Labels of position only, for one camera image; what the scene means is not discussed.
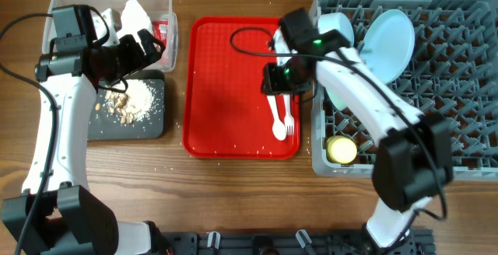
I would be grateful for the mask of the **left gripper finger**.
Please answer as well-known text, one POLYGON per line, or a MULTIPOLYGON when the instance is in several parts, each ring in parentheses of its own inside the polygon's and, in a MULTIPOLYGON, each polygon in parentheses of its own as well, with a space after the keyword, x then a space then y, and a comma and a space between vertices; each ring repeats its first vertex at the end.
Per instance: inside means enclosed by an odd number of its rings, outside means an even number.
POLYGON ((150 65, 158 62, 161 59, 161 53, 159 51, 153 51, 149 53, 138 53, 137 56, 137 68, 136 71, 144 70, 150 65))
POLYGON ((146 55, 158 54, 162 55, 166 50, 164 43, 157 39, 146 29, 141 29, 137 32, 141 45, 146 55))

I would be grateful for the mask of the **red snack wrapper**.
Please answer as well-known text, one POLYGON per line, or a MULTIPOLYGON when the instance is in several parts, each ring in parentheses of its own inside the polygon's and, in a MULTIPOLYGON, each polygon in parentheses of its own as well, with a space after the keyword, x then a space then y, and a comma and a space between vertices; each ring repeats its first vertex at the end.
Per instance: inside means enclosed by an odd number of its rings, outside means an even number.
POLYGON ((166 20, 152 21, 153 32, 156 39, 160 40, 163 45, 159 45, 159 49, 164 53, 167 49, 168 26, 166 20))

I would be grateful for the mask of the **white napkin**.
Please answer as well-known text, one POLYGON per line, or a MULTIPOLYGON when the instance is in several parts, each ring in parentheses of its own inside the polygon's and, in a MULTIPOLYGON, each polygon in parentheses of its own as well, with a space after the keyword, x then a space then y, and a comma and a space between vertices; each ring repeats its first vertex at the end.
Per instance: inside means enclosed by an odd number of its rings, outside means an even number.
POLYGON ((128 0, 121 13, 121 29, 117 31, 117 37, 131 34, 136 42, 140 41, 138 31, 148 30, 153 33, 153 25, 146 11, 137 0, 128 0))

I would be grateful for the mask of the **rice and food scraps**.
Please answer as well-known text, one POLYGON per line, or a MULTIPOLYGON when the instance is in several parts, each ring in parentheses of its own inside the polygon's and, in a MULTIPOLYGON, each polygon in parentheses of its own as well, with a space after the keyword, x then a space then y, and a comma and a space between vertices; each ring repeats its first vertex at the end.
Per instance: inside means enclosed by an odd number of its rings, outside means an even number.
POLYGON ((102 115, 115 124, 133 125, 151 117, 156 105, 156 89, 152 83, 146 80, 128 80, 127 83, 125 93, 105 90, 97 97, 94 106, 96 119, 102 115))

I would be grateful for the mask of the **mint green bowl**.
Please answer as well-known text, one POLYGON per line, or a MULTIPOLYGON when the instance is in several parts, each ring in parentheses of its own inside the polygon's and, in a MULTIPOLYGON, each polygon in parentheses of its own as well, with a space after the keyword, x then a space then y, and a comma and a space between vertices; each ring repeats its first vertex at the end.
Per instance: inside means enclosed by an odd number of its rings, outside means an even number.
POLYGON ((325 91, 328 94, 328 98, 332 102, 333 106, 337 110, 343 111, 347 107, 347 104, 341 100, 340 97, 332 91, 332 89, 326 88, 325 91))

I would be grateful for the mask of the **cream plastic spoon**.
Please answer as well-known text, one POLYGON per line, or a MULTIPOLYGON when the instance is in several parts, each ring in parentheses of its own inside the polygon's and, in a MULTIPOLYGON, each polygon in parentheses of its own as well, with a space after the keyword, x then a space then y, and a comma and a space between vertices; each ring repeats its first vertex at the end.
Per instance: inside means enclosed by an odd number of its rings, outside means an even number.
POLYGON ((272 133, 277 140, 284 141, 287 136, 286 127, 280 120, 276 97, 267 95, 267 100, 273 116, 272 133))

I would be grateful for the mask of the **light blue bowl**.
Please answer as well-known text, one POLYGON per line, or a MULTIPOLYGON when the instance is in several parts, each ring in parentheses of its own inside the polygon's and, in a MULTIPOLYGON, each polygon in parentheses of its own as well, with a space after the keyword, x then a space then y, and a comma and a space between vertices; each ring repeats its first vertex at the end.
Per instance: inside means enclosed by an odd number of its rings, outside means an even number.
POLYGON ((317 21, 317 28, 320 33, 337 30, 349 41, 351 47, 354 44, 355 37, 352 24, 343 13, 336 12, 321 15, 317 21))

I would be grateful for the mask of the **yellow cup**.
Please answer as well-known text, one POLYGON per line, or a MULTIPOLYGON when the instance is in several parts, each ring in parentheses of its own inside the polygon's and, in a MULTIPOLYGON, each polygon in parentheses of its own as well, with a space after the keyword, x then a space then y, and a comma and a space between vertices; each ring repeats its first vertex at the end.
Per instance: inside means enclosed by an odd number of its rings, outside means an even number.
POLYGON ((328 138, 325 150, 328 161, 339 164, 351 163, 358 152, 355 142, 341 135, 328 138))

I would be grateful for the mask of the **light blue plate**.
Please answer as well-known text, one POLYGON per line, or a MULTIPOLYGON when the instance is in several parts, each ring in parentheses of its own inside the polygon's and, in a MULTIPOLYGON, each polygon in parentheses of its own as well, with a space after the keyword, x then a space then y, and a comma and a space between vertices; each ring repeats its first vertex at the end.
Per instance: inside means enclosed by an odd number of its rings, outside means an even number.
POLYGON ((407 68, 415 46, 415 30, 404 12, 391 9, 378 16, 363 38, 359 55, 383 83, 396 80, 407 68))

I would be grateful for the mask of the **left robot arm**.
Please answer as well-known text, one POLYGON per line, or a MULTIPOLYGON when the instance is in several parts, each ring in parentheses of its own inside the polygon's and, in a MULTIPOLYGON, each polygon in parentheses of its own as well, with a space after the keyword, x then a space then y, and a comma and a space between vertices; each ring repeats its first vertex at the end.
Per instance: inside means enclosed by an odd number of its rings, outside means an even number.
POLYGON ((120 222, 89 191, 89 119, 100 90, 161 59, 164 44, 148 30, 112 45, 99 37, 90 5, 52 9, 56 35, 30 84, 40 91, 40 123, 21 195, 3 201, 1 219, 25 254, 172 254, 151 221, 120 222))

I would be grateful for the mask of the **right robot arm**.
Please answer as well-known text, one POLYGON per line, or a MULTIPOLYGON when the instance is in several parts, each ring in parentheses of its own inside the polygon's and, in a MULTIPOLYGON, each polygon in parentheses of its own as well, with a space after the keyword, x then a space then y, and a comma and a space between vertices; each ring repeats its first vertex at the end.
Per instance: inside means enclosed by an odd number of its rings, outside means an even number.
POLYGON ((346 102, 377 148, 372 181, 379 201, 364 228, 365 248, 390 252, 453 180, 449 123, 442 114, 424 114, 406 103, 339 31, 320 33, 304 9, 285 14, 278 25, 270 43, 277 61, 265 66, 261 91, 295 95, 313 79, 346 102))

